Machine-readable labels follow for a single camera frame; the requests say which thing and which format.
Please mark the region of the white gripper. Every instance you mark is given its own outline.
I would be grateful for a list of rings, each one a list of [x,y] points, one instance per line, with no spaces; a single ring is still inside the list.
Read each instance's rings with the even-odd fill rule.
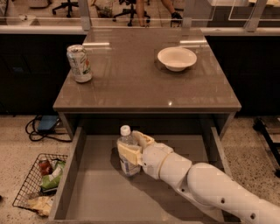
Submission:
[[[154,138],[137,130],[132,131],[132,136],[140,146],[118,142],[119,154],[133,165],[143,165],[143,171],[147,175],[159,179],[161,166],[167,156],[173,153],[173,148],[164,143],[154,143]]]

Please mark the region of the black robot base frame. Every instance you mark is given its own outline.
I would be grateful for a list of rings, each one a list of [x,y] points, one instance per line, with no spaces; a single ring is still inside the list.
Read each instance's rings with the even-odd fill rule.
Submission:
[[[253,129],[262,134],[269,146],[269,151],[277,163],[274,173],[280,178],[279,119],[275,116],[257,117],[254,120]]]

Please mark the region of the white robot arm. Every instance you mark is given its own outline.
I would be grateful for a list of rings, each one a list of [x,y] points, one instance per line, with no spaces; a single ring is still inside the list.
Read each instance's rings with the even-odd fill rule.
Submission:
[[[215,166],[195,164],[128,125],[123,125],[120,132],[117,149],[126,176],[143,171],[160,179],[208,215],[219,208],[247,224],[280,224],[279,206],[260,199]]]

